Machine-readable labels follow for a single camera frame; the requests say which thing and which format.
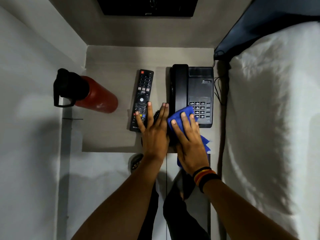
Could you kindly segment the person's right hand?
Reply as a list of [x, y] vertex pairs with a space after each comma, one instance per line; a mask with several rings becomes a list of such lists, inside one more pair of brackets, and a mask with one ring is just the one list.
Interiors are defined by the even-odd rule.
[[179, 129], [175, 120], [171, 121], [174, 132], [178, 137], [176, 145], [178, 159], [183, 169], [189, 175], [205, 166], [209, 166], [208, 156], [202, 143], [198, 122], [194, 119], [194, 140], [188, 140], [186, 135]]

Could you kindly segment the person's left hand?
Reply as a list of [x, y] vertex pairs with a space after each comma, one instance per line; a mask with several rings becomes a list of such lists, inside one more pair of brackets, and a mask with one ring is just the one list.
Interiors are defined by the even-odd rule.
[[142, 132], [142, 147], [144, 157], [156, 159], [163, 163], [169, 147], [169, 137], [167, 135], [167, 119], [169, 116], [169, 104], [166, 103], [166, 129], [158, 126], [158, 118], [154, 121], [152, 103], [147, 103], [147, 126]]

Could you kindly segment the blue cleaning cloth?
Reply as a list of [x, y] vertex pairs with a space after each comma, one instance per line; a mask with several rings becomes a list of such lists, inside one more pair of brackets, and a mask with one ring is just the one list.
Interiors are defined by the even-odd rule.
[[199, 109], [194, 110], [192, 106], [187, 106], [183, 109], [178, 110], [177, 112], [173, 113], [168, 119], [167, 119], [167, 123], [169, 126], [168, 129], [168, 135], [170, 138], [170, 143], [169, 146], [171, 147], [175, 147], [176, 144], [179, 142], [178, 137], [176, 135], [176, 133], [174, 132], [174, 129], [172, 127], [172, 120], [175, 120], [179, 129], [182, 131], [182, 133], [185, 135], [185, 131], [183, 128], [183, 123], [182, 123], [182, 119], [181, 119], [181, 113], [185, 113], [187, 116], [188, 121], [190, 121], [190, 115], [194, 114], [194, 119], [195, 121], [198, 121], [201, 118], [205, 118], [205, 113], [202, 113]]

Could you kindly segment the person's right forearm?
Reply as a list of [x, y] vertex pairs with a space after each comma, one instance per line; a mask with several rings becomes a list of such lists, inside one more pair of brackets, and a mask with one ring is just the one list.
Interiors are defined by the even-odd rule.
[[222, 181], [206, 191], [231, 240], [298, 240]]

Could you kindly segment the person's left forearm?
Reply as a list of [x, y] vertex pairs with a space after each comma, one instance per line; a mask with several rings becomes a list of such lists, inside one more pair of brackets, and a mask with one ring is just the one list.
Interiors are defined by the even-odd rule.
[[94, 210], [71, 240], [138, 240], [164, 158], [145, 154], [138, 168]]

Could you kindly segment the black remote control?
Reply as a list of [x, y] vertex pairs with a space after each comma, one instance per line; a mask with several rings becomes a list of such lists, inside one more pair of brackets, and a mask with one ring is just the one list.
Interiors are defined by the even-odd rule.
[[146, 125], [147, 120], [147, 103], [150, 100], [150, 93], [153, 83], [154, 71], [141, 69], [138, 75], [138, 82], [134, 89], [134, 100], [132, 106], [132, 116], [130, 119], [129, 130], [139, 133], [138, 123], [135, 113], [138, 111], [142, 122]]

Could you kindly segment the black telephone base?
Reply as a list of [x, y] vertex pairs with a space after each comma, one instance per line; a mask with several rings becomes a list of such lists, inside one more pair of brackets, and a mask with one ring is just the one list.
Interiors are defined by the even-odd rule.
[[187, 105], [194, 111], [200, 128], [211, 128], [214, 106], [214, 70], [189, 67]]

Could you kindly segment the black telephone handset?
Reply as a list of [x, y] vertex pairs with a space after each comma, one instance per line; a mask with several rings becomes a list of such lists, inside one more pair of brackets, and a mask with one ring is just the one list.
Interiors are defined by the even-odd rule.
[[189, 66], [187, 64], [174, 64], [170, 68], [170, 116], [187, 106], [188, 82]]

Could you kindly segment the dark sandal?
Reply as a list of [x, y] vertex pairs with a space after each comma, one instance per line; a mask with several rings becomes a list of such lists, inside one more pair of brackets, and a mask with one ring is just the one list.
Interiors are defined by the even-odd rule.
[[130, 159], [130, 173], [131, 174], [138, 168], [143, 156], [144, 155], [142, 153], [138, 153]]

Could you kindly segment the thin black wristband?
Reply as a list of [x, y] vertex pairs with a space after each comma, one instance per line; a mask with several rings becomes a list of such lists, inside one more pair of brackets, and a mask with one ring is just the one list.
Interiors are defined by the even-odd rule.
[[202, 172], [205, 172], [205, 171], [212, 171], [212, 169], [209, 166], [204, 166], [204, 167], [196, 170], [192, 175], [193, 179], [195, 179], [199, 173], [202, 173]]

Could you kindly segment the red bottle with black lid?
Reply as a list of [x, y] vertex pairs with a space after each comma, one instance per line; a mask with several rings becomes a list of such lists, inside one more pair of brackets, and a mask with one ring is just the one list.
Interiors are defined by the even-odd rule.
[[53, 84], [54, 106], [73, 106], [110, 114], [118, 108], [117, 97], [94, 79], [60, 68]]

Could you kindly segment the orange wristband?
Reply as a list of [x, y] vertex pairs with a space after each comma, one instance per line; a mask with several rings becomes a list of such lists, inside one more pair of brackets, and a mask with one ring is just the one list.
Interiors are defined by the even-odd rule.
[[213, 176], [214, 178], [216, 178], [216, 176], [218, 176], [216, 174], [215, 171], [204, 171], [202, 173], [199, 173], [196, 178], [194, 179], [195, 184], [200, 187], [200, 183], [203, 180], [204, 177], [206, 177], [207, 175], [209, 175], [210, 177]]

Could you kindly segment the wide black wristband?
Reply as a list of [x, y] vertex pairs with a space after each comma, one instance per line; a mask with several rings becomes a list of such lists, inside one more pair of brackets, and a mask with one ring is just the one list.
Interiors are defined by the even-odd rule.
[[200, 192], [205, 194], [206, 191], [209, 191], [209, 189], [212, 188], [212, 184], [217, 183], [221, 180], [222, 179], [220, 176], [216, 176], [216, 178], [214, 178], [213, 176], [210, 177], [209, 175], [207, 175], [202, 179], [200, 183], [200, 187], [199, 187]]

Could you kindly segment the white bed sheet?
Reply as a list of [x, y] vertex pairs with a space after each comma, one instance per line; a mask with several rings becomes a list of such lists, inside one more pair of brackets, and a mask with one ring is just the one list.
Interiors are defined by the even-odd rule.
[[300, 240], [320, 240], [320, 22], [230, 61], [223, 181]]

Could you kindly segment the dark trousers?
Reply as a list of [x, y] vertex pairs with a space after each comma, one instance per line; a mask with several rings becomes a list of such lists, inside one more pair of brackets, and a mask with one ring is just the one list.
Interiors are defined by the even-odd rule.
[[[181, 169], [164, 200], [163, 216], [168, 225], [171, 240], [211, 240], [206, 230], [187, 210], [185, 200], [190, 197], [195, 185], [193, 177]], [[155, 216], [158, 210], [158, 198], [159, 194], [154, 183], [147, 214], [137, 240], [152, 239]]]

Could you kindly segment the black television screen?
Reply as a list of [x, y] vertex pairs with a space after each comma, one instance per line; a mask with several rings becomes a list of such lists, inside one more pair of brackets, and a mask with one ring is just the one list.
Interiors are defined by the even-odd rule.
[[193, 17], [198, 0], [97, 0], [104, 15]]

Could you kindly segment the dark blue headboard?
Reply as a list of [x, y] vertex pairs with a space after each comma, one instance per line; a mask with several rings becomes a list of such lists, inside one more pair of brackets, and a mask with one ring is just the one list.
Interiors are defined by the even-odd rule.
[[320, 0], [252, 0], [214, 49], [214, 59], [229, 62], [264, 36], [313, 21], [320, 22]]

